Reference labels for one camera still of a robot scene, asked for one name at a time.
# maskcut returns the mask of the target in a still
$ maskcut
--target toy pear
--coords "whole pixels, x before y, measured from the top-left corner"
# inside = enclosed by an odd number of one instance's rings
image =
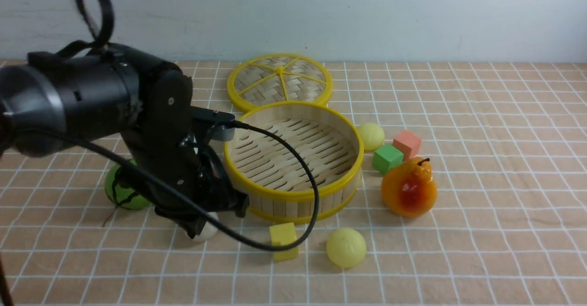
[[[381,197],[391,212],[417,218],[436,203],[430,158],[414,157],[392,168],[381,181]]]

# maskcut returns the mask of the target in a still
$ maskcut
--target foam block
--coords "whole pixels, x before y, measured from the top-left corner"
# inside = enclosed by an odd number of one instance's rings
[[[287,245],[298,239],[293,223],[276,224],[269,227],[269,235],[272,245]],[[299,248],[273,253],[275,262],[296,258],[299,254]]]
[[[373,154],[373,168],[385,175],[403,161],[403,153],[393,145],[384,145]]]
[[[414,158],[418,154],[422,139],[409,130],[404,130],[393,139],[392,145],[403,153],[403,160],[405,161]]]

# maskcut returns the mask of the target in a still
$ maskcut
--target white ball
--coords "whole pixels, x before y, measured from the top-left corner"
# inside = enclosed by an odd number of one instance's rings
[[[210,214],[210,216],[212,216],[213,218],[218,220],[218,214],[216,214],[216,212],[210,212],[208,214]],[[192,239],[192,241],[197,242],[197,243],[202,243],[202,242],[208,241],[209,239],[214,237],[214,235],[216,235],[217,232],[218,232],[218,228],[214,227],[214,225],[212,225],[210,223],[206,223],[204,225],[204,229],[202,229],[202,232],[199,235],[196,235]]]

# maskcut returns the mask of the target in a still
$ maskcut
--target bamboo steamer lid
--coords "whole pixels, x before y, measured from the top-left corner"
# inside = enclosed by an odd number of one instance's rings
[[[283,101],[327,105],[332,77],[322,64],[308,57],[272,54],[239,65],[228,78],[228,95],[243,112]]]

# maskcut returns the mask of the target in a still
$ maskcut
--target pear stem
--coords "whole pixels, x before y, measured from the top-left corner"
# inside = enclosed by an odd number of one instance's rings
[[[430,158],[426,158],[426,159],[420,160],[418,162],[418,166],[422,166],[423,162],[425,162],[425,161],[430,161]]]

